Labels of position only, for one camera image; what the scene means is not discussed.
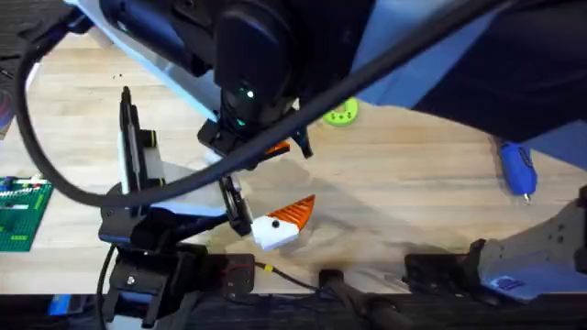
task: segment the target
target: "green lego baseplate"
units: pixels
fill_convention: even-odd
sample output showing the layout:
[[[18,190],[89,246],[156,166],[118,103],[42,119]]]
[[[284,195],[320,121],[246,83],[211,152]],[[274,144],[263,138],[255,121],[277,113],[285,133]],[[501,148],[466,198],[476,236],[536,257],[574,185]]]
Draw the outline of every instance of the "green lego baseplate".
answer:
[[[48,181],[30,178],[15,178],[0,192],[0,251],[30,251],[52,192]]]

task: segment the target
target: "orange and white toy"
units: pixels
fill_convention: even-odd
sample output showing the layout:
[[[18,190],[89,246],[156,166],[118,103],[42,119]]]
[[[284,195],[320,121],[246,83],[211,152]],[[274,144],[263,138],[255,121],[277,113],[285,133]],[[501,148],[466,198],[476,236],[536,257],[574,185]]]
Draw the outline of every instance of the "orange and white toy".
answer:
[[[267,251],[295,240],[310,220],[314,200],[315,196],[311,195],[253,220],[251,230],[255,242]]]

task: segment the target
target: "orange toy piece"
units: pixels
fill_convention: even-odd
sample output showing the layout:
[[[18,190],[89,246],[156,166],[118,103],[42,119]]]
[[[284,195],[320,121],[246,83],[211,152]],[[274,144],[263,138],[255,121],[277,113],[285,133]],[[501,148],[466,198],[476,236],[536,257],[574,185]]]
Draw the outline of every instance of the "orange toy piece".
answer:
[[[287,152],[290,150],[290,144],[282,141],[280,143],[277,144],[277,146],[275,147],[271,147],[269,150],[265,151],[266,154],[272,154],[275,151],[282,151],[282,152]]]
[[[277,211],[273,211],[270,214],[267,214],[267,216],[294,224],[301,231],[302,228],[305,227],[305,224],[307,224],[308,220],[310,220],[310,215],[312,215],[312,210],[314,209],[315,199],[315,195],[310,195],[303,200],[285,206]]]

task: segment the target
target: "wooden tabletop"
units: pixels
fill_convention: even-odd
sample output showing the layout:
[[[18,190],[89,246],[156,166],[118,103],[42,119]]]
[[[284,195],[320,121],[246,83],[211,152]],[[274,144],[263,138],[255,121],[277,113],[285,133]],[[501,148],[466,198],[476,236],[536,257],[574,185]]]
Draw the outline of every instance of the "wooden tabletop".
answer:
[[[28,93],[39,139],[75,184],[105,193],[117,182],[118,102],[128,85],[141,126],[155,129],[164,160],[193,167],[204,148],[204,118],[116,48],[69,37],[42,62]],[[337,267],[365,291],[405,292],[410,252],[465,251],[471,241],[507,237],[553,216],[577,195],[587,173],[534,153],[533,203],[510,196],[495,146],[475,129],[394,107],[360,105],[344,128],[310,127],[313,158],[297,148],[240,173],[255,215],[316,195],[300,238],[263,252],[227,225],[194,238],[213,252],[250,252],[305,281]],[[35,173],[16,125],[0,142],[0,175]],[[28,253],[0,254],[0,293],[93,292],[107,244],[97,238],[99,210],[55,192]],[[259,274],[256,292],[299,292]]]

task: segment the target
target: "cable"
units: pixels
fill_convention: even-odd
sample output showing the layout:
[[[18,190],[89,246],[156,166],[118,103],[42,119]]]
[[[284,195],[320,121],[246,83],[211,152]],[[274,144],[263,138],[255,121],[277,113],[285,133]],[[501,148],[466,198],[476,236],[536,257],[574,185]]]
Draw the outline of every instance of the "cable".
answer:
[[[268,264],[262,263],[262,262],[255,262],[255,266],[259,267],[262,270],[268,271],[268,272],[274,272],[275,274],[281,276],[284,280],[287,280],[297,286],[308,289],[312,292],[319,292],[320,291],[320,289],[318,289],[317,287],[310,285],[310,284],[307,284],[307,283],[304,283],[300,280],[297,280],[297,279],[287,275],[286,273],[282,272],[281,270],[276,269],[272,265],[268,265]]]
[[[151,188],[125,195],[105,195],[84,191],[67,181],[55,169],[39,145],[28,113],[25,82],[35,62],[48,53],[68,32],[67,21],[61,21],[52,26],[48,32],[43,34],[45,38],[37,39],[37,41],[33,42],[22,57],[22,61],[18,66],[15,92],[18,128],[29,156],[45,176],[45,179],[49,180],[55,188],[74,201],[100,207],[129,207],[153,204],[191,192],[234,171],[241,170],[246,164],[250,164],[262,155],[265,150],[290,137],[301,127],[308,126],[325,112],[341,104],[371,83],[381,79],[388,72],[403,65],[421,51],[463,27],[474,18],[505,2],[507,0],[468,0],[462,5],[457,5],[455,9],[452,9],[446,15],[431,19],[402,41],[390,47],[382,55],[321,93],[299,111],[260,133],[219,162],[160,188]]]
[[[112,255],[114,254],[115,245],[111,244],[110,248],[108,249],[108,253],[106,253],[106,257],[104,258],[104,263],[102,264],[102,269],[100,269],[100,276],[98,277],[98,285],[95,289],[95,317],[96,321],[98,322],[98,329],[99,330],[106,330],[106,323],[104,321],[104,315],[102,313],[102,305],[103,305],[103,297],[102,292],[104,290],[104,280],[106,277],[106,271],[108,270],[108,265],[110,265],[110,260],[112,259]]]

